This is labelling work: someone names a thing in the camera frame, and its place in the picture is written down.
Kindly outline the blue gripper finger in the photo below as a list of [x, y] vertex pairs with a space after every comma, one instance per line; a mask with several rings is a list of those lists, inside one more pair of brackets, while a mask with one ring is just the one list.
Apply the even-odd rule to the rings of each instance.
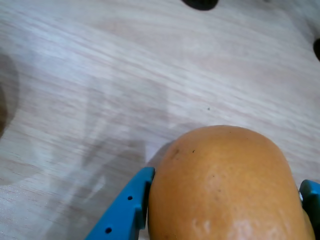
[[305, 179], [302, 181], [299, 192], [302, 195], [302, 207], [309, 217], [315, 239], [320, 239], [320, 184]]
[[146, 227], [155, 168], [142, 168], [123, 188], [87, 235], [87, 240], [137, 240]]

